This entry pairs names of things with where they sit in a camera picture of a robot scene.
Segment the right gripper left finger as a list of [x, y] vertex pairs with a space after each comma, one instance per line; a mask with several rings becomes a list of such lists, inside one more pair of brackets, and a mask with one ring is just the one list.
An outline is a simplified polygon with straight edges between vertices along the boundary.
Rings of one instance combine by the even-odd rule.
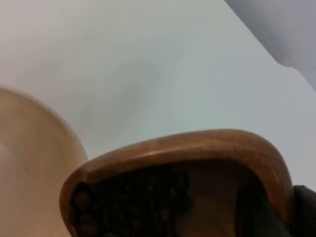
[[244, 185], [236, 196], [237, 237], [291, 237], [293, 188], [285, 189], [285, 207], [289, 214], [283, 221], [262, 186]]

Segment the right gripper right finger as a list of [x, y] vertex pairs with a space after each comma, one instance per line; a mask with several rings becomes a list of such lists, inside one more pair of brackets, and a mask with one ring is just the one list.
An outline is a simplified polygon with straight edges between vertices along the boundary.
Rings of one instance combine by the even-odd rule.
[[316, 193], [306, 186], [293, 187], [296, 237], [316, 237]]

